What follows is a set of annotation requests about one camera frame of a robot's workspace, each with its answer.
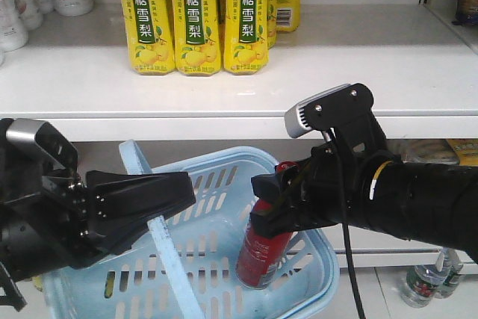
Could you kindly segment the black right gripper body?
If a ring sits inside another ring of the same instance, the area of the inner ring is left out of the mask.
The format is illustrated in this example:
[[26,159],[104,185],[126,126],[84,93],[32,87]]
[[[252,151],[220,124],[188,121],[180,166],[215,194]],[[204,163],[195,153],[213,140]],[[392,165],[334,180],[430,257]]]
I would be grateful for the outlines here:
[[345,223],[372,229],[369,190],[373,153],[340,143],[311,149],[287,189],[289,229],[317,229]]

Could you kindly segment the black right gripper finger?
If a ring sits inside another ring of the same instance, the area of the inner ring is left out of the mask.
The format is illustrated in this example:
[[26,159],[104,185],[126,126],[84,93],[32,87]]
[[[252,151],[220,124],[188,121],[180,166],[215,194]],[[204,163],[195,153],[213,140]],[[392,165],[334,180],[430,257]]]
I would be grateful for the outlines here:
[[295,174],[288,171],[254,176],[251,178],[253,193],[266,202],[275,202],[294,177]]

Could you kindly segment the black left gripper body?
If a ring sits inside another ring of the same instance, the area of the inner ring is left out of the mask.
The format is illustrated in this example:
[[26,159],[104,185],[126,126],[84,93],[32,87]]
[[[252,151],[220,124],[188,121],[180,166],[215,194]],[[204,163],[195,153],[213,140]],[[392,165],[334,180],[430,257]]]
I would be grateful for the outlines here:
[[14,120],[1,120],[1,280],[91,265],[81,177],[32,160],[9,144],[6,131]]

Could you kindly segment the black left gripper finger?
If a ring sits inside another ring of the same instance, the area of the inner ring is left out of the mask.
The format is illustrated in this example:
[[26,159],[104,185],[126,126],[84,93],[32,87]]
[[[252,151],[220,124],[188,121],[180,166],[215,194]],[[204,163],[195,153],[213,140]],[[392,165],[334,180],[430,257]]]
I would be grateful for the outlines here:
[[148,231],[151,217],[91,217],[89,219],[89,255],[119,255]]
[[147,221],[170,218],[196,203],[186,172],[120,175],[86,174],[87,229],[94,238],[132,238]]

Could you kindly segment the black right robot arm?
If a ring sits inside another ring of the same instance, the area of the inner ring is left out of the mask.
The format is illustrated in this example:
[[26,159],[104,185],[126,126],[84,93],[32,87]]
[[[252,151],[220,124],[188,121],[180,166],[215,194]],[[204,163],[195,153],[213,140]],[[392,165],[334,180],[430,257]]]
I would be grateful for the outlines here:
[[477,260],[477,168],[403,162],[386,150],[352,154],[333,143],[280,173],[255,176],[254,230],[273,238],[339,223],[461,250]]

